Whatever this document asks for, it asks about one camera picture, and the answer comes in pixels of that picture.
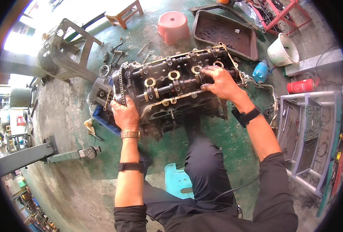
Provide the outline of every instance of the white bucket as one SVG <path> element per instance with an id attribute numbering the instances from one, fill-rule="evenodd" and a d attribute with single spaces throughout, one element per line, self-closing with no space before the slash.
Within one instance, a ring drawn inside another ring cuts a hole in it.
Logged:
<path id="1" fill-rule="evenodd" d="M 270 61 L 277 67 L 289 65 L 291 63 L 299 64 L 297 47 L 289 36 L 284 33 L 280 33 L 275 42 L 268 47 L 267 55 Z"/>

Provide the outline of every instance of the hand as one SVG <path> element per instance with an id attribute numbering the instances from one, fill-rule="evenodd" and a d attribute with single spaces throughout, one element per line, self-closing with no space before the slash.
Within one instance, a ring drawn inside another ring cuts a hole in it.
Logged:
<path id="1" fill-rule="evenodd" d="M 219 98 L 232 101 L 240 112 L 247 113 L 254 108 L 246 91 L 237 86 L 227 70 L 213 65 L 200 69 L 200 72 L 214 80 L 214 84 L 203 84 L 202 90 L 209 90 Z"/>
<path id="2" fill-rule="evenodd" d="M 202 90 L 209 90 L 218 97 L 230 101 L 233 100 L 236 94 L 242 92 L 229 72 L 217 65 L 202 68 L 200 72 L 214 80 L 214 84 L 203 84 L 201 86 Z"/>
<path id="3" fill-rule="evenodd" d="M 139 114 L 129 95 L 126 95 L 125 98 L 127 107 L 117 103 L 115 100 L 112 100 L 110 103 L 113 116 L 115 117 L 115 123 L 123 131 L 137 131 L 139 126 Z"/>

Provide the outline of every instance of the black sleeve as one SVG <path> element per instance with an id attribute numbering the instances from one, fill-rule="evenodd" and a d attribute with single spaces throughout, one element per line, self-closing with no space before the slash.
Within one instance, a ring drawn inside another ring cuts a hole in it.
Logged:
<path id="1" fill-rule="evenodd" d="M 253 222 L 277 228 L 277 231 L 296 231 L 298 216 L 294 212 L 289 178 L 281 153 L 264 158 L 259 168 L 259 182 Z"/>
<path id="2" fill-rule="evenodd" d="M 115 230 L 118 232 L 146 232 L 146 205 L 114 207 Z"/>

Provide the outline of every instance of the gold wristwatch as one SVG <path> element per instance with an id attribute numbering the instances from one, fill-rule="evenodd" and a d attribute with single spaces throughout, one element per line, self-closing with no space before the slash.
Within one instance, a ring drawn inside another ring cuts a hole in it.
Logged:
<path id="1" fill-rule="evenodd" d="M 121 138 L 136 138 L 139 139 L 141 138 L 141 132 L 139 130 L 137 131 L 122 131 L 120 134 Z"/>

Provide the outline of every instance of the oil pan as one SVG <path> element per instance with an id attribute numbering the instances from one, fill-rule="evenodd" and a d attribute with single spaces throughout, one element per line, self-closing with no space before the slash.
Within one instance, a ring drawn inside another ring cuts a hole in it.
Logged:
<path id="1" fill-rule="evenodd" d="M 199 10 L 193 23 L 192 35 L 213 46 L 222 42 L 231 54 L 247 61 L 258 59 L 255 31 L 228 17 Z"/>

